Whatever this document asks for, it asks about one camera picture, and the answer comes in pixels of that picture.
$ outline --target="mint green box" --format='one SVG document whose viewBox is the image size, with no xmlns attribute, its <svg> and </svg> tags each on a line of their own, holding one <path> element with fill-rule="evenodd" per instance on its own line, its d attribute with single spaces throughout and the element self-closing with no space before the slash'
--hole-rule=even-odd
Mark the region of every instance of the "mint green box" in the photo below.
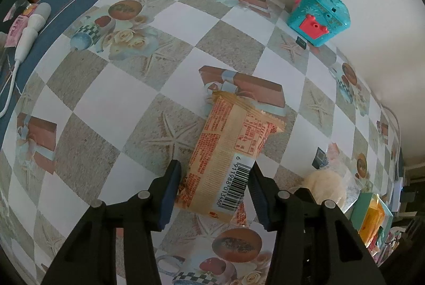
<svg viewBox="0 0 425 285">
<path fill-rule="evenodd" d="M 353 213 L 351 214 L 350 221 L 353 224 L 353 227 L 357 231 L 359 231 L 360 228 L 363 225 L 363 221 L 365 220 L 366 213 L 368 211 L 370 202 L 371 202 L 372 197 L 374 195 L 377 195 L 377 194 L 360 193 L 359 198 L 357 199 L 356 203 L 354 204 Z M 379 202 L 382 205 L 382 208 L 384 209 L 384 212 L 385 212 L 385 218 L 384 218 L 384 221 L 382 222 L 382 225 L 381 225 L 384 229 L 384 241 L 385 241 L 387 236 L 388 236 L 388 232 L 391 229 L 391 224 L 393 222 L 393 214 L 388 209 L 386 204 L 384 204 L 384 202 L 381 200 L 379 195 L 378 195 L 378 199 L 379 199 Z"/>
</svg>

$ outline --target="barcode number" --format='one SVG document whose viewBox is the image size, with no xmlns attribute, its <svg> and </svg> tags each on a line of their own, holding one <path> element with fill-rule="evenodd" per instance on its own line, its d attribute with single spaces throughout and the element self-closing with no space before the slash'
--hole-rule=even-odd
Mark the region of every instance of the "barcode number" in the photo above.
<svg viewBox="0 0 425 285">
<path fill-rule="evenodd" d="M 217 206 L 235 212 L 244 199 L 245 189 L 251 167 L 243 163 L 233 163 L 231 171 L 227 175 L 226 183 L 217 200 Z"/>
</svg>

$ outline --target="clear plastic bag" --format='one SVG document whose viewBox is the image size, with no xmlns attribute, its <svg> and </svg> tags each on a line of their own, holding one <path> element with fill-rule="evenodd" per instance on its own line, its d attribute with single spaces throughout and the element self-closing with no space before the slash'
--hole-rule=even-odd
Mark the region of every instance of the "clear plastic bag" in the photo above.
<svg viewBox="0 0 425 285">
<path fill-rule="evenodd" d="M 307 176 L 300 187 L 308 188 L 318 204 L 331 199 L 345 213 L 358 199 L 360 188 L 336 143 L 329 144 L 326 156 L 328 163 Z"/>
</svg>

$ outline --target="plastic wrapped bun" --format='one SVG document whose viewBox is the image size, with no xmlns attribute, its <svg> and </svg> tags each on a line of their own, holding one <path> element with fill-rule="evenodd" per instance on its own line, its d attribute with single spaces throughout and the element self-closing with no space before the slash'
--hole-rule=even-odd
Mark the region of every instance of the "plastic wrapped bun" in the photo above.
<svg viewBox="0 0 425 285">
<path fill-rule="evenodd" d="M 318 204 L 324 200 L 333 200 L 340 209 L 345 205 L 347 198 L 346 184 L 343 178 L 330 169 L 313 172 L 303 182 L 303 187 L 308 188 Z"/>
</svg>

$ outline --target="white barcode label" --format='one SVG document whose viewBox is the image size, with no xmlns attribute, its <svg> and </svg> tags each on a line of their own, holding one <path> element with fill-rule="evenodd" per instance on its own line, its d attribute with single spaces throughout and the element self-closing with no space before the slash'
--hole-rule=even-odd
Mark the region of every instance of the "white barcode label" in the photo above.
<svg viewBox="0 0 425 285">
<path fill-rule="evenodd" d="M 235 153 L 222 187 L 215 199 L 213 208 L 216 211 L 228 214 L 236 212 L 237 207 L 244 199 L 249 172 L 254 163 L 254 159 Z"/>
</svg>

